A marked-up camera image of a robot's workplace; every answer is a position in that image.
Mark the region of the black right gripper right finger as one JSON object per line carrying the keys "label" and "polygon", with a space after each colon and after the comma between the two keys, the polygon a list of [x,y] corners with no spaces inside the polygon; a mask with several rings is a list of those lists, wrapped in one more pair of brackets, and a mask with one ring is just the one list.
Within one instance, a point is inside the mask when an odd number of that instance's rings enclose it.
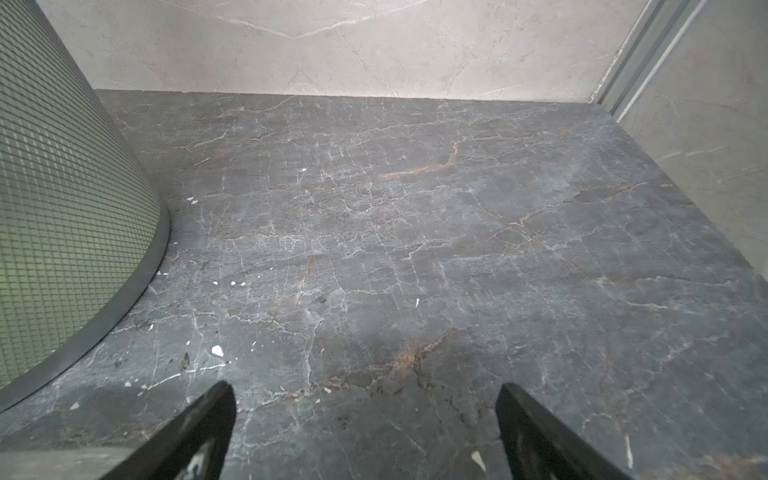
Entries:
{"label": "black right gripper right finger", "polygon": [[501,386],[495,414],[515,479],[628,477],[515,383]]}

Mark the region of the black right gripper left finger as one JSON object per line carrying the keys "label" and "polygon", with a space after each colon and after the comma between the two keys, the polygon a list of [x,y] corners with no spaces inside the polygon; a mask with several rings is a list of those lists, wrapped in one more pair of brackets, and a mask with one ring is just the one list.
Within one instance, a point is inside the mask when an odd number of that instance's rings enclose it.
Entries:
{"label": "black right gripper left finger", "polygon": [[105,479],[218,479],[236,420],[233,387],[219,381]]}

